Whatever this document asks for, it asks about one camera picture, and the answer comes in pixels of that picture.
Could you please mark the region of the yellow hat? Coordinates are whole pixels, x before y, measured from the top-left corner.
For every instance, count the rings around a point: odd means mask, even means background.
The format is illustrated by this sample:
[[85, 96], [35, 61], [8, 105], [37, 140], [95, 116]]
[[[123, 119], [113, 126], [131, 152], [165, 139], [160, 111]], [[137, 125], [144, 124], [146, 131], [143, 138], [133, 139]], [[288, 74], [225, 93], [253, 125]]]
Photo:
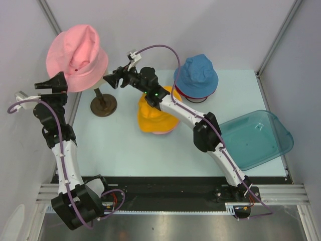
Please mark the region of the yellow hat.
[[179, 122], [179, 119], [173, 115], [149, 106], [145, 96], [146, 94], [143, 93], [139, 99], [137, 112], [137, 122], [142, 132], [168, 131]]

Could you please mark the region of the red bucket hat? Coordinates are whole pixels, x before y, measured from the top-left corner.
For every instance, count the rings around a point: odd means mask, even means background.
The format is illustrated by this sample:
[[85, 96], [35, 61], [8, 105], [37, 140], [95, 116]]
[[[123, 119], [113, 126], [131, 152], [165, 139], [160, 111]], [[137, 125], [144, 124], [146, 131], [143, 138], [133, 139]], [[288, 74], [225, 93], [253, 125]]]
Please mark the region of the red bucket hat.
[[217, 84], [210, 84], [206, 86], [189, 86], [186, 84], [176, 84], [175, 89], [176, 91], [184, 97], [191, 98], [191, 99], [202, 99], [212, 95], [218, 85]]

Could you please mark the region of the pink bucket hat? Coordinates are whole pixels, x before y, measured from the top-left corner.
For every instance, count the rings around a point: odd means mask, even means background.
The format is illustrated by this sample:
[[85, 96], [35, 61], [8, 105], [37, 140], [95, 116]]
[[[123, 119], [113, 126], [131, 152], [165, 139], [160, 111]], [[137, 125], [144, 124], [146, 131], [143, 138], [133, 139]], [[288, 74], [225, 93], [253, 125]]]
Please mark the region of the pink bucket hat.
[[163, 131], [163, 132], [152, 132], [153, 134], [155, 135], [165, 135], [165, 134], [168, 134], [170, 132], [172, 132], [174, 129], [176, 129], [178, 127], [178, 125], [180, 124], [180, 122], [178, 122], [173, 128], [171, 128], [170, 130], [168, 131]]

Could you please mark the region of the blue hat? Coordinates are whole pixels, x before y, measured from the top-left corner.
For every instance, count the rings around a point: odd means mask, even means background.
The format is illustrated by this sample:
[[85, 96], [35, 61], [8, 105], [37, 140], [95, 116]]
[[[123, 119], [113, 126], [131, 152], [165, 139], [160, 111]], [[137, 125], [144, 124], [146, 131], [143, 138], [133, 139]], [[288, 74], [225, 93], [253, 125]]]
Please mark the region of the blue hat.
[[184, 65], [174, 71], [176, 84], [189, 86], [206, 86], [219, 83], [219, 78], [212, 62], [205, 54], [199, 54], [186, 59]]

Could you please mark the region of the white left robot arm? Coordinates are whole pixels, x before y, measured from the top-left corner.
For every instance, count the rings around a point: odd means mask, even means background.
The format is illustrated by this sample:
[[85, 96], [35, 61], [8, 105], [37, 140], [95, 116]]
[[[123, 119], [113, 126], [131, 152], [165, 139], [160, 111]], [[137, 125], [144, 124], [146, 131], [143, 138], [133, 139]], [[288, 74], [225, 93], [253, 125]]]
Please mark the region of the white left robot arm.
[[65, 121], [68, 84], [64, 73], [58, 72], [49, 80], [36, 83], [35, 89], [52, 90], [51, 94], [40, 95], [33, 110], [57, 163], [59, 189], [58, 196], [51, 200], [52, 208], [70, 230], [83, 225], [91, 228], [92, 221], [104, 214], [102, 201], [110, 197], [111, 189], [101, 175], [88, 181], [81, 177], [76, 136]]

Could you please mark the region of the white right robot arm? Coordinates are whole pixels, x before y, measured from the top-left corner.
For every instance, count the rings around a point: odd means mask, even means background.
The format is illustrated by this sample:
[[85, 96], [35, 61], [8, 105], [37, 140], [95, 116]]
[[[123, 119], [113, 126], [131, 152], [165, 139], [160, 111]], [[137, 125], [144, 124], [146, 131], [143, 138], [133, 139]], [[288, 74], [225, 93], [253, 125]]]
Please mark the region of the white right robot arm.
[[155, 69], [151, 67], [144, 67], [140, 72], [128, 66], [119, 67], [103, 79], [114, 89], [131, 85], [145, 95], [149, 106], [173, 115], [190, 127], [193, 131], [194, 145], [201, 152], [210, 155], [219, 166], [226, 178], [231, 196], [238, 202], [249, 196], [252, 182], [228, 153], [213, 113], [204, 114], [196, 111], [176, 99], [158, 83]]

